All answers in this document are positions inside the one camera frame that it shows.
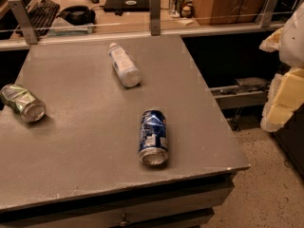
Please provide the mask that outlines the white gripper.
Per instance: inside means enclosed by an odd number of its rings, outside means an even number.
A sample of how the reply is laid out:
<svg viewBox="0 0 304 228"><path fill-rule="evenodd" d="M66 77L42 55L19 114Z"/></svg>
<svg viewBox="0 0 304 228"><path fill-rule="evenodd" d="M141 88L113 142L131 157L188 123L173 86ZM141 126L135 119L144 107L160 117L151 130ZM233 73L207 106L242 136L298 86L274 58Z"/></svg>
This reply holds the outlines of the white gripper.
<svg viewBox="0 0 304 228"><path fill-rule="evenodd" d="M279 50L280 61L292 67L284 75L275 75L262 111L261 128L277 132L304 104L304 3L259 48L266 52Z"/></svg>

